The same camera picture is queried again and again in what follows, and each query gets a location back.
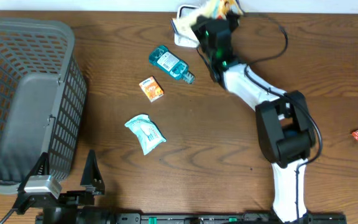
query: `basket bottom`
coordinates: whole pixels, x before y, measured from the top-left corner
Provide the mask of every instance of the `basket bottom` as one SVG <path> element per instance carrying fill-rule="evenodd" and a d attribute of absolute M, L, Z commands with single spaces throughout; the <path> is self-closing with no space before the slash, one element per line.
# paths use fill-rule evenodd
<path fill-rule="evenodd" d="M 49 145 L 44 139 L 53 128 L 48 121 L 57 89 L 57 75 L 32 73 L 20 80 L 0 143 L 0 180 L 21 182 Z"/>

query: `bottle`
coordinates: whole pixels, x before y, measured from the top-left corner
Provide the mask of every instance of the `bottle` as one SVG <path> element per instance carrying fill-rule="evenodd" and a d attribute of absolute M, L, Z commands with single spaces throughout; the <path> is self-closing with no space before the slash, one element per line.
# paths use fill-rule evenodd
<path fill-rule="evenodd" d="M 176 80 L 183 79 L 188 84 L 194 83 L 194 75 L 189 72 L 186 62 L 174 56 L 164 45 L 153 50 L 149 55 L 149 62 Z"/>

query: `wooden table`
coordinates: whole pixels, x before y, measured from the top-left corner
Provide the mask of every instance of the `wooden table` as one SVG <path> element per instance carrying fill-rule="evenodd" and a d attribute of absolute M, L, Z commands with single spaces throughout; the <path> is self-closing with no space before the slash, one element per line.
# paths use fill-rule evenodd
<path fill-rule="evenodd" d="M 0 17 L 63 21 L 76 36 L 75 57 L 89 80 L 78 149 L 64 189 L 79 186 L 89 149 L 106 183 L 97 205 L 150 212 L 268 210 L 274 197 L 254 112 L 212 82 L 195 50 L 175 46 L 175 13 L 1 12 Z M 288 31 L 288 52 L 254 70 L 269 83 L 305 94 L 324 138 L 323 155 L 306 170 L 305 202 L 313 212 L 344 212 L 358 223 L 358 16 L 272 14 Z M 248 60 L 273 55 L 284 39 L 263 19 L 242 19 L 233 35 Z M 195 85 L 151 66 L 149 53 L 166 45 L 186 61 Z M 154 76 L 165 96 L 150 103 L 139 82 Z M 167 138 L 147 156 L 124 123 L 147 113 Z M 0 219 L 15 196 L 0 195 Z M 8 223 L 33 223 L 40 210 Z"/>

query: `orange and white box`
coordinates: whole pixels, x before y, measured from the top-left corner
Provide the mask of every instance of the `orange and white box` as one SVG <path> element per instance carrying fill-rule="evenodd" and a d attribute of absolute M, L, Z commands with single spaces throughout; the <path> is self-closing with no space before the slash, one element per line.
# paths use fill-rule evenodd
<path fill-rule="evenodd" d="M 160 85 L 155 81 L 154 77 L 150 77 L 142 81 L 141 83 L 139 83 L 139 86 L 143 90 L 144 94 L 146 94 L 150 102 L 153 102 L 164 95 L 163 90 L 161 89 Z"/>

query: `silver metal part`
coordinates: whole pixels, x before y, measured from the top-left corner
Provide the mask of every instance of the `silver metal part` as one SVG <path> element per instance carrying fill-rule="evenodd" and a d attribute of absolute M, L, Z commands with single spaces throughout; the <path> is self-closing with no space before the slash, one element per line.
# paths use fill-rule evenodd
<path fill-rule="evenodd" d="M 62 191 L 62 186 L 51 175 L 36 175 L 29 178 L 24 191 L 27 193 L 51 193 L 57 199 Z"/>

